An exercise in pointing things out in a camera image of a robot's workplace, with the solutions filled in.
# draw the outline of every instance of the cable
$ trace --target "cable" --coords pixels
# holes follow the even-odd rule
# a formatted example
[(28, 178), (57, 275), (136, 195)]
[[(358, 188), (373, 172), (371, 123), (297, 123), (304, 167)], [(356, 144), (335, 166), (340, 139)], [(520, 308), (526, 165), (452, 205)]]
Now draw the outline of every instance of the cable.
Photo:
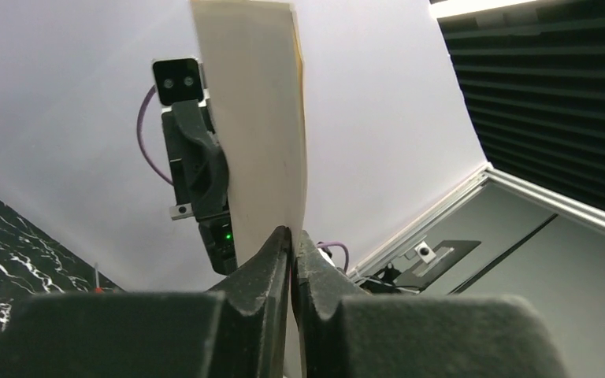
[(374, 282), (375, 284), (379, 284), (379, 285), (384, 285), (384, 286), (388, 286), (388, 287), (393, 287), (394, 289), (398, 289), (400, 291), (404, 291), (406, 293), (411, 293), (411, 294), (420, 294), (421, 291), (418, 290), (418, 287), (415, 286), (397, 286), (397, 285), (391, 285), (389, 283), (385, 283), (382, 280), (375, 280), (372, 277), (363, 277), (363, 282), (365, 281), (369, 281), (369, 282)]
[(163, 173), (152, 161), (150, 155), (147, 153), (147, 149), (145, 148), (145, 142), (143, 141), (143, 120), (145, 119), (145, 112), (147, 111), (147, 106), (152, 101), (152, 98), (156, 94), (156, 87), (153, 85), (150, 88), (150, 91), (145, 94), (145, 98), (143, 99), (143, 103), (140, 104), (140, 110), (138, 111), (138, 120), (135, 123), (135, 133), (138, 135), (138, 146), (140, 147), (140, 152), (143, 154), (143, 158), (147, 161), (147, 164), (152, 167), (152, 169), (163, 179), (166, 183), (173, 185), (173, 181)]
[(347, 270), (349, 270), (349, 249), (347, 248), (347, 246), (345, 246), (344, 243), (340, 243), (340, 242), (326, 242), (326, 243), (319, 242), (319, 243), (317, 243), (317, 248), (329, 248), (331, 246), (338, 246), (338, 247), (342, 248), (342, 250), (344, 250), (344, 269), (343, 269), (343, 271), (346, 273)]

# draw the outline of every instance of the white backdrop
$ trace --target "white backdrop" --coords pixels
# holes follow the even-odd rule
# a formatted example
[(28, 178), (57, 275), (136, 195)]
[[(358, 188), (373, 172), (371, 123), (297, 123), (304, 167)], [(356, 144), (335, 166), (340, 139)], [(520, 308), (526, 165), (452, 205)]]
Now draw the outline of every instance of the white backdrop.
[[(426, 0), (298, 0), (315, 239), (359, 261), (485, 162)], [(155, 57), (198, 55), (187, 0), (0, 0), (0, 198), (127, 290), (217, 282), (147, 166)], [(166, 167), (151, 106), (144, 137)]]

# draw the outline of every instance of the aluminum frame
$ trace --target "aluminum frame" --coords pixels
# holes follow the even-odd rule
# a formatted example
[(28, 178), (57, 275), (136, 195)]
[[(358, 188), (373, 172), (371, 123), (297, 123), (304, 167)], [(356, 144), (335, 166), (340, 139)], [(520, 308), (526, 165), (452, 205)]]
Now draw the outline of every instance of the aluminum frame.
[(490, 163), (487, 163), (403, 230), (379, 246), (367, 258), (351, 268), (347, 273), (349, 279), (356, 281), (373, 274), (393, 258), (414, 248), (425, 238), (425, 234), (430, 228), (465, 205), (488, 183), (498, 185), (605, 234), (605, 211), (495, 169)]

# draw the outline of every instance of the paper sheet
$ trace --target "paper sheet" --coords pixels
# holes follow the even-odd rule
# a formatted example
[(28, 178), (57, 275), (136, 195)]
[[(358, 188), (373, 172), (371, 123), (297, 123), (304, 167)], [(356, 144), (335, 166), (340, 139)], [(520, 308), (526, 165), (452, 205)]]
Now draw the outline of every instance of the paper sheet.
[(229, 167), (238, 264), (273, 229), (303, 227), (306, 153), (302, 66), (289, 4), (193, 1), (217, 137)]

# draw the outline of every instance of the ceiling light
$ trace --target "ceiling light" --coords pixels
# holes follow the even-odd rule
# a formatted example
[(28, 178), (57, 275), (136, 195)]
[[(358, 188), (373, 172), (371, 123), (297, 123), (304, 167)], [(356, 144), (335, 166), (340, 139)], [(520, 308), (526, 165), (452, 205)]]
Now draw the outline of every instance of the ceiling light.
[(435, 18), (444, 18), (534, 1), (535, 0), (447, 0), (445, 2), (432, 4), (430, 6), (430, 13), (432, 13)]

